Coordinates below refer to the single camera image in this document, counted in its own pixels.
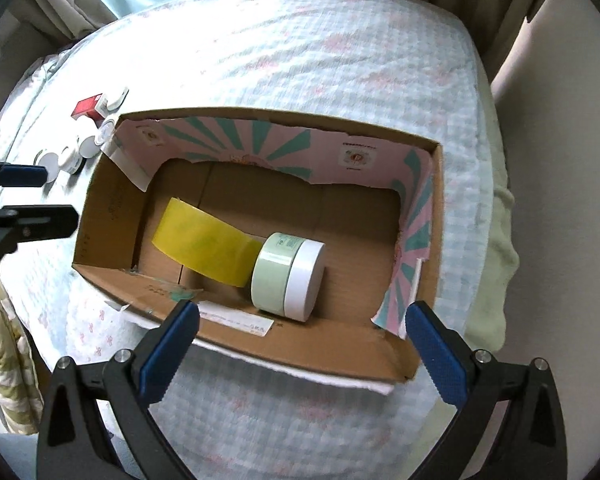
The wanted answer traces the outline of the red carton box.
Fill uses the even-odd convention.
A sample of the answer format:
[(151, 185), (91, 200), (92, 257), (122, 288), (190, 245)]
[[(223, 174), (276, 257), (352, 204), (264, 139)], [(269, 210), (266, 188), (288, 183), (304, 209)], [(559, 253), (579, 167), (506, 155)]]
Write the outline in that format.
[(90, 118), (96, 125), (99, 125), (106, 118), (106, 116), (106, 99), (101, 93), (79, 100), (71, 112), (71, 117), (73, 119), (87, 117)]

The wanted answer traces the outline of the white earbuds case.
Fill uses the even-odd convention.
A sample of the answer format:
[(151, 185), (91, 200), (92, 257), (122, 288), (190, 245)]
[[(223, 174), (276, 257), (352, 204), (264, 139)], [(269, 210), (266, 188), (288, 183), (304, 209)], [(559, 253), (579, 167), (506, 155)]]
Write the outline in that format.
[(129, 89), (126, 87), (119, 87), (119, 88), (111, 88), (108, 91), (106, 91), (104, 93), (104, 100), (105, 100), (105, 110), (108, 113), (113, 113), (116, 110), (118, 110), (120, 108), (120, 106), (123, 104), (124, 100), (126, 99), (126, 96), (129, 93)]

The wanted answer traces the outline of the small white round jar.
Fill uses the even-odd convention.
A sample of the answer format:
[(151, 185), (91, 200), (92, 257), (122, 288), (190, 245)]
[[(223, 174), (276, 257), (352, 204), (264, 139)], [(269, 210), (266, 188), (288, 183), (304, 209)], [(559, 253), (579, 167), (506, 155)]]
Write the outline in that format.
[(59, 174), (59, 157), (57, 153), (49, 150), (41, 150), (35, 155), (34, 164), (46, 170), (47, 183), (52, 183), (57, 179)]

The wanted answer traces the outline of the green label white bottle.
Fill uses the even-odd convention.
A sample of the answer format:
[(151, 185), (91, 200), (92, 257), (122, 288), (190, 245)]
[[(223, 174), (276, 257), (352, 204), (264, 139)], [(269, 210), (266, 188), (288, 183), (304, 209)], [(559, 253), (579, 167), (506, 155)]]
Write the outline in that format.
[(80, 136), (78, 152), (85, 159), (91, 159), (97, 156), (100, 152), (100, 146), (96, 143), (96, 136), (94, 136), (94, 134)]

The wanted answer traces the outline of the large white pill bottle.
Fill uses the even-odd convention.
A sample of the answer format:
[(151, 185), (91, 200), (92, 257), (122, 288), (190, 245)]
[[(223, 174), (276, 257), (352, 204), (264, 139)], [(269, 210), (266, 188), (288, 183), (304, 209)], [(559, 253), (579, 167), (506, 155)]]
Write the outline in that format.
[(113, 117), (108, 117), (100, 124), (94, 137), (96, 146), (103, 146), (111, 139), (114, 130), (116, 130), (116, 122)]

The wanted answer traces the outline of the yellow striped blanket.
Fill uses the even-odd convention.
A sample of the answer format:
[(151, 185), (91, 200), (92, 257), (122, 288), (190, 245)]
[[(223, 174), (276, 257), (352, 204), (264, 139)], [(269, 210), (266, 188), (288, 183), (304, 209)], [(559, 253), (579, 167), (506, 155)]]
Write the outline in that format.
[(38, 433), (44, 401), (29, 338), (0, 281), (0, 416), (11, 434)]

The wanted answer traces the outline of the green blanket under quilt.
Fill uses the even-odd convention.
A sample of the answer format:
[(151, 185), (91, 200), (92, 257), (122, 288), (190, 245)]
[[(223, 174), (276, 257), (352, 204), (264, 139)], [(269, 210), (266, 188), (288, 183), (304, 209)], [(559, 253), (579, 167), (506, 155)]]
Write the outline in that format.
[(504, 145), (489, 81), (480, 82), (480, 96), (492, 160), (492, 217), (486, 261), (476, 299), (469, 310), (465, 337), (472, 348), (498, 352), (506, 337), (504, 306), (507, 287), (519, 266), (519, 256), (512, 240), (515, 199), (509, 189)]

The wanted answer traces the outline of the yellow tape roll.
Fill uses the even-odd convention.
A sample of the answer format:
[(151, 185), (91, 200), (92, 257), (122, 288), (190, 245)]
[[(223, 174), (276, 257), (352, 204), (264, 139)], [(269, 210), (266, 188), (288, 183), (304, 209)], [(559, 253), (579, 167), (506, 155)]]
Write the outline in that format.
[(152, 237), (172, 260), (205, 278), (244, 287), (263, 243), (188, 203), (172, 197)]

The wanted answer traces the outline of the pale green white jar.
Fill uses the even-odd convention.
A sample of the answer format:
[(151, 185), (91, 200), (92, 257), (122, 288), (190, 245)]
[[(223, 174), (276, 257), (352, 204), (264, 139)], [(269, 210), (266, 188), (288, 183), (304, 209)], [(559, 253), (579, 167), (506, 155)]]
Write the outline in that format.
[(315, 307), (324, 271), (324, 243), (273, 233), (253, 268), (252, 303), (261, 311), (304, 323)]

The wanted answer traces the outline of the cardboard box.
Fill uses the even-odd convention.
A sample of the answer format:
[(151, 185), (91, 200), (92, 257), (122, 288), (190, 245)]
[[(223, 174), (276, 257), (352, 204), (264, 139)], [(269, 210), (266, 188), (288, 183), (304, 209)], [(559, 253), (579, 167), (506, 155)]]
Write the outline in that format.
[[(406, 382), (419, 358), (406, 307), (433, 302), (443, 226), (439, 142), (342, 118), (205, 107), (126, 112), (87, 189), (73, 267), (134, 313), (162, 320), (184, 295), (201, 339), (330, 376)], [(303, 322), (262, 312), (248, 286), (207, 278), (154, 242), (170, 200), (259, 242), (324, 246)]]

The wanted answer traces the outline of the checkered quilt bedspread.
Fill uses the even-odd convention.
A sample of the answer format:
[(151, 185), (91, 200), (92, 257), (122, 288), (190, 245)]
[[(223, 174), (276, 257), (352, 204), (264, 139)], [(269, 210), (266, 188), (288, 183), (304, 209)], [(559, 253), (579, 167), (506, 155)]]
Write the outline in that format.
[[(0, 114), (0, 158), (60, 143), (109, 86), (127, 110), (236, 106), (367, 122), (444, 149), (442, 318), (468, 332), (502, 149), (489, 84), (453, 15), (417, 0), (174, 0), (34, 66)], [(156, 421), (201, 479), (399, 479), (441, 431), (425, 372), (387, 394), (334, 388), (193, 346)]]

